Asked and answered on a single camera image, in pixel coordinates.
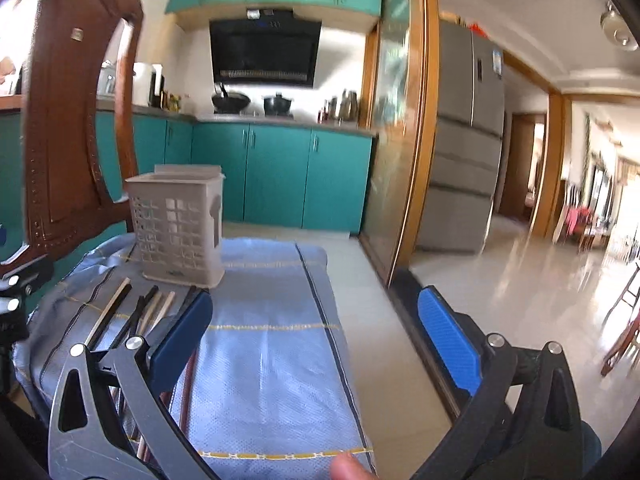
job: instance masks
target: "cooking pot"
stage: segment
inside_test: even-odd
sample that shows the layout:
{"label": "cooking pot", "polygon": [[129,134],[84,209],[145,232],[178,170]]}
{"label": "cooking pot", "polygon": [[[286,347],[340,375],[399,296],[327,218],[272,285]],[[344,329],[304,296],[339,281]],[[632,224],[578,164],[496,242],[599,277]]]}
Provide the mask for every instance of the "cooking pot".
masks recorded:
{"label": "cooking pot", "polygon": [[213,94],[211,101],[220,114],[239,114],[251,102],[251,99],[240,92],[227,92],[223,84],[216,85],[216,90],[218,89],[220,92]]}
{"label": "cooking pot", "polygon": [[266,115],[279,115],[289,113],[292,99],[285,99],[282,94],[276,94],[264,98],[264,113]]}

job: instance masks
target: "refrigerator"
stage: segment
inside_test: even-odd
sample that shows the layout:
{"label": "refrigerator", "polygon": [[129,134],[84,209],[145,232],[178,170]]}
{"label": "refrigerator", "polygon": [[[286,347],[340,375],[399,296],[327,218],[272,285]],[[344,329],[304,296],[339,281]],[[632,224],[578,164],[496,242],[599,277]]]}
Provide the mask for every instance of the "refrigerator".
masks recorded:
{"label": "refrigerator", "polygon": [[502,50],[440,21],[440,87],[431,179],[417,245],[479,253],[498,179],[504,127]]}

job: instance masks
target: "shiny floor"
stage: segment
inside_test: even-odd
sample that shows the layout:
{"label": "shiny floor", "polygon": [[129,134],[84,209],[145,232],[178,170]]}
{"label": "shiny floor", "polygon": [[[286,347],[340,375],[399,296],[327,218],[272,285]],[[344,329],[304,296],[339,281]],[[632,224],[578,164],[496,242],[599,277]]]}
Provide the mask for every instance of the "shiny floor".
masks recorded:
{"label": "shiny floor", "polygon": [[[634,266],[602,251],[577,254],[570,244],[528,239],[523,225],[496,216],[482,254],[418,252],[411,269],[485,333],[499,332],[514,346],[528,348],[560,342],[582,418],[606,449],[640,395],[640,367],[632,368],[631,352],[607,377],[600,375],[604,354],[626,326],[630,307],[621,303],[603,322]],[[517,392],[510,392],[510,404],[516,399]]]}
{"label": "shiny floor", "polygon": [[247,224],[225,224],[223,235],[324,248],[378,474],[408,480],[449,430],[449,418],[360,243],[346,234]]}

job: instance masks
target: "range hood vent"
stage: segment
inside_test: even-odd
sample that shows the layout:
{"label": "range hood vent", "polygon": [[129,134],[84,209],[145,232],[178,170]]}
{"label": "range hood vent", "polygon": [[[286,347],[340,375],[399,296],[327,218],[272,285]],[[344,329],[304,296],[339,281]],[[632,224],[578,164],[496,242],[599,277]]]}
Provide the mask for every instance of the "range hood vent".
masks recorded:
{"label": "range hood vent", "polygon": [[312,87],[321,22],[292,10],[248,10],[246,20],[209,23],[215,82]]}

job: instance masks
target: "white plastic basket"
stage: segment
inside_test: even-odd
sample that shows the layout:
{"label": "white plastic basket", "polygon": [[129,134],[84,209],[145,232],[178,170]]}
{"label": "white plastic basket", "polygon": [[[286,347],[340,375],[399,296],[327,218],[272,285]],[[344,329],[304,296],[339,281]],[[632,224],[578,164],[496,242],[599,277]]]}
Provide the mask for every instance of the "white plastic basket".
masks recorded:
{"label": "white plastic basket", "polygon": [[146,278],[211,288],[222,267],[219,166],[157,165],[127,179],[131,217]]}

